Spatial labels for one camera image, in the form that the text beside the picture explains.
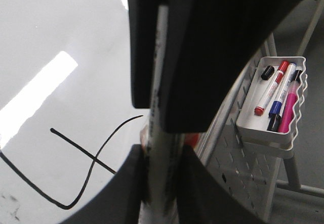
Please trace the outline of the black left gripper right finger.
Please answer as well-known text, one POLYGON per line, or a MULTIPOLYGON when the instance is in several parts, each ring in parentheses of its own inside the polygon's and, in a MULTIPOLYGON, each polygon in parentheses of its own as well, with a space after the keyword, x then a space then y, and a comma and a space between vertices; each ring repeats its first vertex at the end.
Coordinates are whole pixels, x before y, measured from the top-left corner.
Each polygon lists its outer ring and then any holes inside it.
POLYGON ((259 46, 302 0, 169 0, 160 124, 204 132, 259 46))

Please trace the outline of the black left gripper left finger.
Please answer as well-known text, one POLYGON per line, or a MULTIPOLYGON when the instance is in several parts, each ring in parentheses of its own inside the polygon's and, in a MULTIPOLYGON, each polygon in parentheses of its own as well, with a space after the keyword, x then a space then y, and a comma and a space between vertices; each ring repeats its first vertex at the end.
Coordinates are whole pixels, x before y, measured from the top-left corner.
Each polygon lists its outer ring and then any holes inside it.
POLYGON ((150 107, 158 6, 165 0, 128 0, 131 96, 136 109, 150 107))

